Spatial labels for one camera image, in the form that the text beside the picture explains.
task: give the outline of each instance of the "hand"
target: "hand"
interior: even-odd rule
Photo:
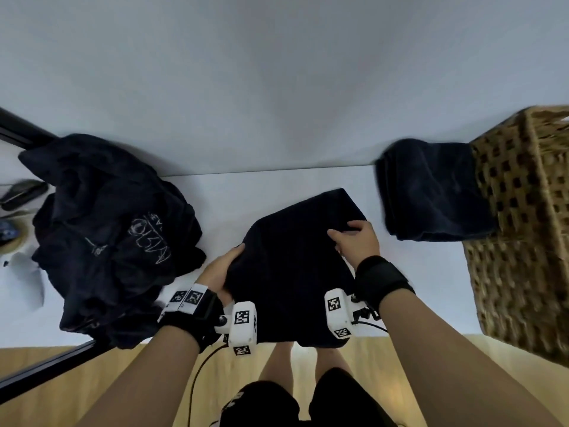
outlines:
[[[348,226],[359,230],[340,232],[328,229],[328,236],[336,242],[336,250],[357,270],[358,265],[370,256],[380,256],[380,243],[372,224],[366,220],[352,220]]]
[[[214,259],[207,267],[205,267],[204,272],[196,280],[196,283],[207,286],[210,288],[210,291],[217,293],[217,296],[224,307],[233,300],[231,294],[223,288],[225,278],[227,277],[227,270],[229,265],[231,265],[231,263],[241,253],[243,253],[244,250],[245,244],[242,243],[225,253],[223,256]]]

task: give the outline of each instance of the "wooden floor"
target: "wooden floor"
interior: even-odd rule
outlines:
[[[482,351],[543,402],[569,427],[569,369],[549,363],[489,337],[469,337]],[[243,385],[256,380],[272,344],[262,344],[252,357],[236,358],[220,351],[198,378],[194,395],[192,426],[207,426],[217,419],[221,407]],[[0,375],[14,372],[45,359],[64,348],[15,348],[0,350]],[[20,427],[72,426],[140,351],[110,351],[25,395],[0,406],[0,425]],[[425,426],[388,337],[351,339],[342,350],[355,378],[381,403],[393,419],[407,427]],[[207,356],[206,351],[197,365]],[[301,417],[308,418],[308,405],[314,391],[316,352],[293,348],[294,395],[301,405]],[[187,425],[189,387],[174,423]]]

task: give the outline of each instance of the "person's right hand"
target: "person's right hand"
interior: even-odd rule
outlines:
[[[370,256],[380,256],[380,243],[372,224],[366,220],[352,220],[348,226],[359,229],[340,232],[328,229],[328,236],[336,242],[336,250],[357,270],[358,265]]]

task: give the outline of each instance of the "white table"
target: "white table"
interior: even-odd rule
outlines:
[[[206,263],[241,242],[259,218],[343,187],[375,228],[382,255],[410,279],[417,295],[463,334],[480,334],[474,297],[461,243],[398,241],[383,225],[382,207],[372,166],[317,168],[167,177],[196,210],[203,229],[198,246]],[[199,271],[179,277],[166,287],[165,300],[182,280],[195,280]],[[88,336],[59,330],[63,300],[46,285],[43,308],[23,317],[10,311],[0,274],[0,347],[81,344]]]

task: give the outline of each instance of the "person's left hand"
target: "person's left hand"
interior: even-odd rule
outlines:
[[[221,303],[225,307],[229,304],[233,297],[227,292],[223,285],[225,284],[225,277],[227,277],[227,270],[229,265],[245,250],[245,244],[242,243],[234,247],[223,256],[214,259],[204,272],[197,278],[196,283],[207,286],[210,291],[217,293]]]

